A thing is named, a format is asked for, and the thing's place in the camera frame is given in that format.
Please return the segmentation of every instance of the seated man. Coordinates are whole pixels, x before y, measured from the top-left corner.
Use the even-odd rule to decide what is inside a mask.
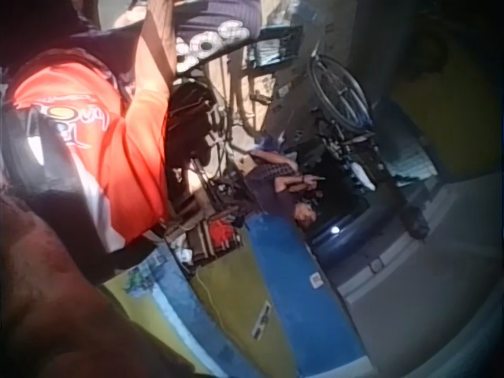
[[[239,169],[261,211],[282,217],[306,229],[317,215],[298,198],[301,191],[312,191],[319,177],[300,175],[298,165],[280,154],[254,150],[239,163]]]
[[[94,30],[62,0],[11,2],[2,11],[0,24],[10,28],[0,35],[9,70],[2,107],[13,113],[2,119],[8,176],[80,268],[96,250],[119,250],[167,221],[165,125],[177,71],[259,33],[259,0],[208,0],[177,7],[176,16],[173,3],[150,0],[144,22],[117,33]],[[23,178],[27,167],[37,174]],[[98,234],[93,245],[88,224]]]

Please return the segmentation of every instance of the dark shirt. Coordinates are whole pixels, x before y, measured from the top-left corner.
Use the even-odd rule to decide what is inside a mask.
[[[275,177],[265,178],[261,167],[262,165],[258,165],[245,177],[246,184],[254,195],[260,210],[292,221],[295,210],[294,196],[288,190],[276,193]]]

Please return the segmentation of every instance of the black tire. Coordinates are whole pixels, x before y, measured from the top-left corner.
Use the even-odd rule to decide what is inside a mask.
[[[339,70],[339,74],[349,81],[351,85],[350,92],[353,92],[352,95],[354,98],[354,102],[358,105],[358,108],[360,108],[358,109],[358,112],[361,116],[365,118],[365,120],[362,122],[363,124],[357,124],[356,122],[352,122],[343,114],[341,114],[341,112],[338,111],[338,109],[336,108],[335,104],[326,95],[324,89],[322,88],[321,82],[318,80],[316,74],[317,66],[320,63],[326,63],[336,67]],[[339,81],[342,81],[338,75],[334,73],[333,75],[334,77],[337,77]],[[368,100],[365,97],[364,91],[362,90],[358,81],[336,59],[328,57],[327,55],[318,55],[318,54],[311,57],[308,65],[308,76],[309,80],[313,85],[313,89],[317,93],[317,97],[321,100],[324,108],[329,112],[331,117],[333,117],[339,123],[339,125],[356,134],[362,134],[368,131],[366,124],[369,124],[369,126],[372,125],[372,118],[370,114],[371,107],[369,106]]]

